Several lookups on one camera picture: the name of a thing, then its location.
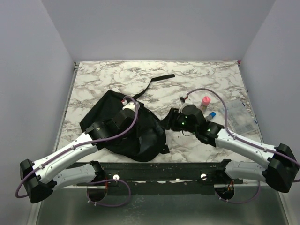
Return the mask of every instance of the clear plastic box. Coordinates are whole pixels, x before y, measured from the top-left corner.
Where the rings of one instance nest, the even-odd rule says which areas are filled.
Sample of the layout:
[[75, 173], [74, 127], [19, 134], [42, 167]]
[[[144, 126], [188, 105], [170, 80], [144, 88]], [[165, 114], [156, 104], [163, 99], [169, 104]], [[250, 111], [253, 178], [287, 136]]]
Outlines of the clear plastic box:
[[[256, 121], [239, 99], [225, 103], [228, 112], [228, 123], [235, 133], [242, 135], [257, 130]], [[219, 104], [219, 111], [225, 118], [225, 109], [222, 103]]]

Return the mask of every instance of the metal base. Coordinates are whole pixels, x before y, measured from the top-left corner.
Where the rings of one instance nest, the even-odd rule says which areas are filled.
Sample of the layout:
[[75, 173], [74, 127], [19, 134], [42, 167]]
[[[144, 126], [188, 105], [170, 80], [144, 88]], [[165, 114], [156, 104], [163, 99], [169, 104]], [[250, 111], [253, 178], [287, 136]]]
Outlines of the metal base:
[[[233, 200], [245, 200], [255, 186], [236, 187]], [[126, 196], [108, 196], [120, 203]], [[248, 203], [222, 202], [214, 195], [135, 195], [120, 208], [87, 204], [86, 189], [64, 188], [42, 202], [37, 225], [288, 225], [278, 192], [262, 186], [260, 196]]]

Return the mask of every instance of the white wall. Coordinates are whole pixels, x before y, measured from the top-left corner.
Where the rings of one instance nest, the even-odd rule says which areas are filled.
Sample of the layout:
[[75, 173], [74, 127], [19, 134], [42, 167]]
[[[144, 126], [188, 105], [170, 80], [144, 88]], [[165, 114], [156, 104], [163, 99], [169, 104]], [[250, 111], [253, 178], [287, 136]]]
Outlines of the white wall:
[[[300, 1], [277, 0], [241, 62], [265, 142], [300, 160]], [[289, 193], [300, 223], [300, 184]]]
[[2, 1], [0, 31], [0, 224], [22, 225], [19, 163], [51, 153], [74, 64], [40, 0]]
[[274, 0], [42, 0], [76, 61], [240, 60]]

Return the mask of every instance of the black strap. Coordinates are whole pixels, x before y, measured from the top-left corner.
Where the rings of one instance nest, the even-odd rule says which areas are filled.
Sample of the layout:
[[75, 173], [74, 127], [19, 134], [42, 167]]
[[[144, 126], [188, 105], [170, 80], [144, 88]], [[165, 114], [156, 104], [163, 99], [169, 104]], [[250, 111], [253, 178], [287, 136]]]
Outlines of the black strap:
[[149, 88], [149, 86], [150, 86], [150, 84], [151, 84], [152, 81], [162, 81], [162, 80], [169, 79], [169, 78], [173, 78], [173, 77], [175, 77], [174, 74], [168, 74], [168, 75], [158, 76], [158, 77], [152, 78], [152, 79], [150, 80], [148, 86], [146, 87], [146, 89], [143, 90], [142, 92], [140, 92], [140, 93], [134, 95], [134, 96], [133, 96], [133, 99], [134, 99], [134, 100], [137, 100], [140, 96], [142, 96], [143, 94], [145, 94], [145, 92], [146, 92], [147, 89]]

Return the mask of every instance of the marble countertop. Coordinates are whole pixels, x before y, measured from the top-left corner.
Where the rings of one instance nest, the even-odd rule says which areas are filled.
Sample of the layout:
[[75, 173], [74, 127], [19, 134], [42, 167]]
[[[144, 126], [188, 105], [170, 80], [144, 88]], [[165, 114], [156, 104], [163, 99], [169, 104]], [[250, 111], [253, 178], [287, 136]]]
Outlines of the marble countertop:
[[[164, 61], [113, 61], [81, 62], [75, 79], [67, 114], [62, 128], [58, 149], [70, 143], [81, 134], [82, 118], [93, 105], [109, 90], [131, 95], [145, 89], [151, 78], [175, 74], [175, 78], [153, 82], [148, 91], [139, 98], [145, 106], [160, 119], [171, 107], [179, 107], [179, 97], [195, 88], [205, 87], [217, 92], [224, 101], [240, 99], [251, 112], [250, 102], [239, 72], [237, 62], [164, 62]], [[207, 114], [217, 113], [214, 122], [224, 124], [224, 117], [218, 112], [219, 100], [205, 91], [189, 96], [195, 105], [208, 95], [211, 104]], [[170, 154], [159, 154], [152, 162], [217, 162], [225, 158], [236, 161], [250, 161], [229, 150], [202, 144], [195, 137], [185, 137], [180, 132], [166, 131]], [[260, 141], [258, 131], [244, 135]], [[102, 149], [88, 155], [80, 162], [134, 162]]]

